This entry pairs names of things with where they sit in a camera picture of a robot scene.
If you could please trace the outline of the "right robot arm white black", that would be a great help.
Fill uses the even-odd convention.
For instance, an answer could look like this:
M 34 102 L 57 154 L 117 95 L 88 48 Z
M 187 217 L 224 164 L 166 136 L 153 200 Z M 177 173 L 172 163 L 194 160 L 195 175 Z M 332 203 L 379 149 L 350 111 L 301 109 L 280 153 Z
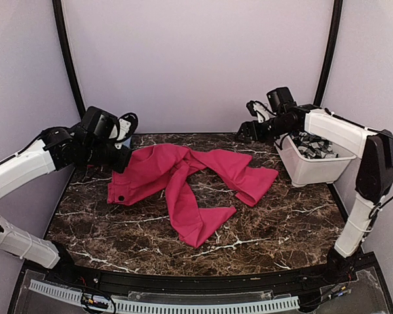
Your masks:
M 329 250 L 321 278 L 336 283 L 346 273 L 345 260 L 358 251 L 389 202 L 393 185 L 393 134 L 372 130 L 313 104 L 298 105 L 286 87 L 266 94 L 267 103 L 247 102 L 254 117 L 237 131 L 239 141 L 267 141 L 279 156 L 295 187 L 334 183 L 355 168 L 354 203 L 340 236 Z

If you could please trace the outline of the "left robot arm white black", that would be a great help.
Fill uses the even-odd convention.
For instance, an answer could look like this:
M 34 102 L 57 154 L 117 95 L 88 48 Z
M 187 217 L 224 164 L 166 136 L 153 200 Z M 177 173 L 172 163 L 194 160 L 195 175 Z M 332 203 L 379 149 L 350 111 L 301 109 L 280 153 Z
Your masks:
M 138 127 L 138 116 L 121 117 L 89 107 L 72 127 L 43 130 L 25 148 L 0 161 L 0 200 L 25 184 L 67 166 L 106 166 L 116 173 L 126 169 L 132 150 L 124 145 Z M 63 245 L 41 239 L 16 227 L 0 215 L 0 250 L 32 261 L 65 285 L 79 280 Z

